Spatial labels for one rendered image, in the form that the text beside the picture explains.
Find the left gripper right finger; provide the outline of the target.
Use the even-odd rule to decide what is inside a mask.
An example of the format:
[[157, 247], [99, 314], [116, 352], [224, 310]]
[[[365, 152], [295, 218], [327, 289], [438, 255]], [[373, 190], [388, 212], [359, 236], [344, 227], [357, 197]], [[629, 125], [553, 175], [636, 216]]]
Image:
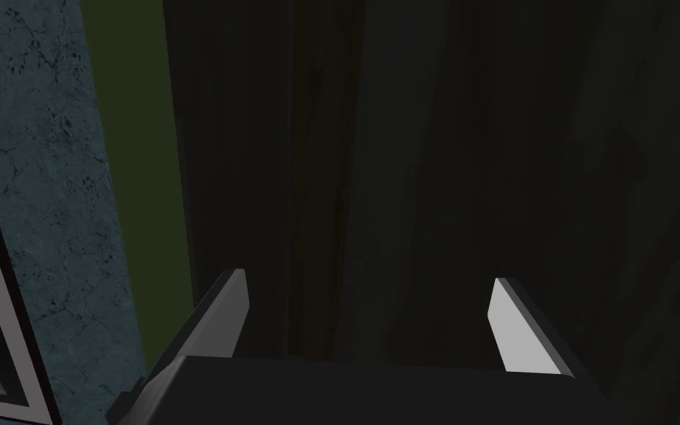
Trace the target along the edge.
[[494, 280], [487, 316], [505, 370], [575, 376], [563, 343], [517, 279]]

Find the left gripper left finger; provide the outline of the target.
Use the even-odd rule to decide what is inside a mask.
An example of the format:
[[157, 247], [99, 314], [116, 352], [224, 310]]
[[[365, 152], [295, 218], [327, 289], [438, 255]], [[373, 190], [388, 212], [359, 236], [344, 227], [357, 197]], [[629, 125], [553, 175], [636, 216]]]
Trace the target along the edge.
[[243, 269], [227, 269], [216, 280], [170, 344], [170, 354], [231, 358], [249, 311]]

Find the dark wooden door leaf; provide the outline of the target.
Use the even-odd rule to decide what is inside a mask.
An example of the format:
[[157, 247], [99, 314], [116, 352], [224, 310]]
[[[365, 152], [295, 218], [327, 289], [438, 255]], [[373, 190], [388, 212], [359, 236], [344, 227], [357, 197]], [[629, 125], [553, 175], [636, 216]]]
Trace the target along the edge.
[[680, 0], [162, 4], [240, 355], [496, 369], [515, 277], [625, 425], [680, 425]]

